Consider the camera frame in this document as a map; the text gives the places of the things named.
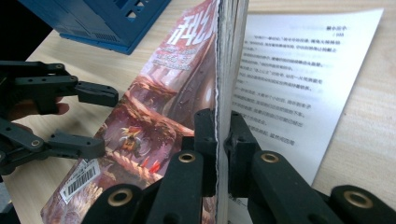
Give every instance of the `open book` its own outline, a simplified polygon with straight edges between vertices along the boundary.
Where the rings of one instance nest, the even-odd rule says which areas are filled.
[[[286,154],[291,143],[292,147],[300,147],[303,140],[315,142],[318,139],[308,139],[306,135],[303,140],[300,136],[290,136],[295,130],[283,127],[282,122],[297,124],[303,132],[304,127],[300,126],[305,126],[306,119],[311,119],[313,114],[331,114],[333,117],[331,125],[326,127],[329,131],[324,143],[318,152],[311,151],[315,154],[314,159],[304,161],[303,166],[313,172],[302,175],[312,182],[381,11],[365,15],[376,20],[370,21],[372,27],[364,41],[352,48],[350,46],[353,45],[344,42],[347,38],[337,36],[359,32],[355,23],[348,23],[345,19],[331,19],[331,23],[329,18],[323,19],[326,24],[320,27],[330,29],[328,32],[335,36],[320,38],[310,33],[316,30],[311,23],[306,26],[304,23],[285,25],[288,23],[284,20],[297,20],[287,16],[249,16],[246,26],[247,10],[248,2],[243,0],[206,0],[181,15],[97,132],[95,137],[106,141],[106,155],[76,163],[42,209],[44,223],[79,223],[99,195],[109,187],[128,183],[144,189],[162,178],[170,158],[180,150],[182,136],[193,135],[193,114],[204,108],[216,111],[219,183],[216,196],[203,200],[203,223],[224,223],[228,218],[232,223],[249,222],[248,216],[239,215],[244,213],[244,202],[239,199],[230,200],[230,209],[233,210],[228,214],[228,168],[222,143],[230,128],[231,109],[244,115],[262,148]],[[285,29],[294,29],[294,32],[282,33],[285,31],[264,24],[281,25]],[[327,54],[332,56],[330,61],[325,57]],[[350,55],[356,57],[353,66],[346,64],[347,70],[334,70],[339,66],[337,62]],[[282,70],[284,68],[289,69],[287,73]],[[323,77],[316,77],[315,71],[326,73]],[[337,76],[330,78],[334,72]],[[297,90],[288,91],[291,86]],[[302,94],[324,91],[333,97],[326,104],[337,105],[334,111],[326,111],[328,107],[317,108],[321,104],[315,101],[321,101],[320,95],[309,97]],[[293,165],[301,163],[292,160],[294,154],[286,157]]]

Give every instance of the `white page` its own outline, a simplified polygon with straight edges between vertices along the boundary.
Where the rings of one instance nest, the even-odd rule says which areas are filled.
[[[247,16],[233,110],[263,150],[282,154],[309,184],[382,12]],[[239,211],[246,204],[230,200],[232,223],[248,223]]]

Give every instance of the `book cover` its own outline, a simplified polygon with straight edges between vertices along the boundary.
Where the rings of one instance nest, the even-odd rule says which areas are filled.
[[[95,135],[106,155],[73,166],[42,209],[44,223],[80,223],[109,187],[144,189],[163,177],[182,136],[193,135],[193,114],[215,107],[218,6],[183,13]],[[203,223],[215,223],[216,203],[204,198]]]

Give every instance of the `robotic claw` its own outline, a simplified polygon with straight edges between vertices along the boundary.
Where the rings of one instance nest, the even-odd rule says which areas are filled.
[[[0,61],[0,175],[47,157],[93,159],[105,154],[102,139],[57,131],[48,142],[7,120],[10,109],[32,100],[41,115],[58,112],[56,97],[77,95],[80,102],[114,106],[118,92],[111,87],[78,81],[61,63]]]
[[[201,223],[202,197],[215,195],[217,181],[211,116],[210,110],[195,114],[195,136],[183,138],[163,179],[146,189],[120,184],[105,190],[82,223]],[[328,197],[311,189],[284,157],[261,151],[238,113],[232,113],[224,148],[228,191],[247,198],[254,224],[396,223],[396,212],[367,190],[341,186]]]

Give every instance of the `barcode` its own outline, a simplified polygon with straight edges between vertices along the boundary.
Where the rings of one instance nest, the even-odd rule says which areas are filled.
[[[68,195],[71,195],[74,191],[76,191],[79,187],[85,184],[88,180],[90,180],[94,175],[96,175],[94,167],[87,171],[87,173],[80,176],[73,184],[71,184],[67,188]]]

